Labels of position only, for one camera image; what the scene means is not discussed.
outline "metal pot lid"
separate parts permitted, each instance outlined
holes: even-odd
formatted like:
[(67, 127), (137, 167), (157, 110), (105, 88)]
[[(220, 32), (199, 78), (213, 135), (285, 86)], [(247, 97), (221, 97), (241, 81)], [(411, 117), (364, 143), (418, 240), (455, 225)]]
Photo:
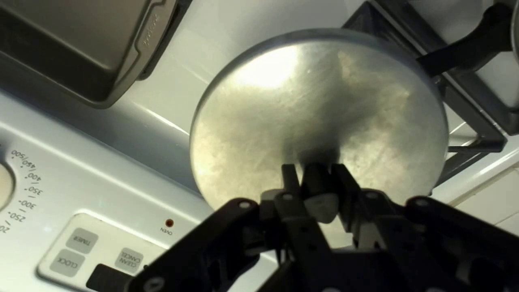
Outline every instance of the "metal pot lid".
[(351, 31), (269, 39), (228, 63), (191, 127), (191, 167), (212, 208), (281, 188), (280, 165), (341, 162), (395, 203), (427, 195), (445, 156), (436, 88), (410, 57)]

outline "control panel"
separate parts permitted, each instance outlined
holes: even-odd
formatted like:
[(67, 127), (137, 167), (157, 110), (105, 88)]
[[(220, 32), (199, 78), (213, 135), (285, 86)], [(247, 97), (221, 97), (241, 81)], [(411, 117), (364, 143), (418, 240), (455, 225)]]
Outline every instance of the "control panel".
[(111, 273), (110, 279), (124, 281), (163, 251), (165, 248), (145, 238), (79, 212), (66, 224), (37, 271), (77, 290), (97, 290), (97, 279), (101, 277), (98, 273)]

